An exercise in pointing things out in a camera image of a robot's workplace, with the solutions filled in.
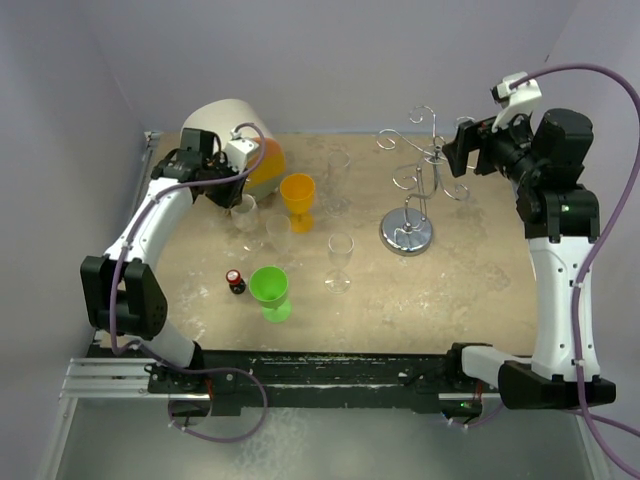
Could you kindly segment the clear ribbed flute glass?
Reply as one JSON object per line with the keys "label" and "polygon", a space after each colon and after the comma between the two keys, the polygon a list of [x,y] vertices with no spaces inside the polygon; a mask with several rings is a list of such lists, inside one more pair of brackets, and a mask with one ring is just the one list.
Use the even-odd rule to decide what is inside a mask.
{"label": "clear ribbed flute glass", "polygon": [[269,240],[277,252],[276,265],[286,269],[291,262],[291,222],[282,214],[273,215],[266,222]]}

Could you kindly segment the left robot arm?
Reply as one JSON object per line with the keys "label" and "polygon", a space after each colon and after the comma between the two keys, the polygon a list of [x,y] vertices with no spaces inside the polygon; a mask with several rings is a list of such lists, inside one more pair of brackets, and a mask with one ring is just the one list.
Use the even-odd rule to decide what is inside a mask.
{"label": "left robot arm", "polygon": [[170,378],[184,392],[206,378],[198,343],[168,319],[168,300],[154,269],[164,247],[195,201],[208,197],[229,209],[241,199],[261,143],[239,128],[228,141],[212,131],[185,128],[180,144],[152,169],[142,203],[118,239],[80,266],[89,323],[107,333],[115,355],[139,348],[171,366]]}

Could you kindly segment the green plastic wine glass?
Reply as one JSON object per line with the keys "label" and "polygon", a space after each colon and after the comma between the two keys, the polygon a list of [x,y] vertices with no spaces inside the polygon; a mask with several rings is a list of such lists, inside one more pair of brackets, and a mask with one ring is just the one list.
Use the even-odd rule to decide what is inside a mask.
{"label": "green plastic wine glass", "polygon": [[249,290],[259,303],[263,317],[271,323],[286,321],[292,312],[288,297],[289,281],[284,270],[276,266],[257,269],[250,277]]}

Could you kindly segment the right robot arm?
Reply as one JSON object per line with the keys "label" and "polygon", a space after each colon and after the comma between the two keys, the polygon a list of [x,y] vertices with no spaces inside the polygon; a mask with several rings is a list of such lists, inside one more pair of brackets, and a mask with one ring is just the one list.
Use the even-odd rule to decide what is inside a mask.
{"label": "right robot arm", "polygon": [[452,347],[446,383],[467,391],[479,380],[497,387],[511,410],[577,409],[611,404],[616,386],[602,377],[593,345],[591,272],[587,256],[600,238],[599,201],[579,182],[593,142],[585,115],[547,111],[536,130],[526,114],[503,129],[493,119],[466,119],[443,146],[453,176],[478,154],[477,175],[500,173],[516,187],[537,288],[537,334],[531,358],[489,344]]}

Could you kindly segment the short clear wine glass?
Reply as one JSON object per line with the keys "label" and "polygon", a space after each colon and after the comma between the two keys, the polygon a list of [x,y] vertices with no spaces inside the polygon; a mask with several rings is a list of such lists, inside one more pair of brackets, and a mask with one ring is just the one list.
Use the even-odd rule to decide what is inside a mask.
{"label": "short clear wine glass", "polygon": [[258,205],[254,197],[243,194],[240,203],[234,206],[230,213],[233,224],[242,234],[243,248],[249,252],[259,251],[263,246],[263,241],[259,232]]}

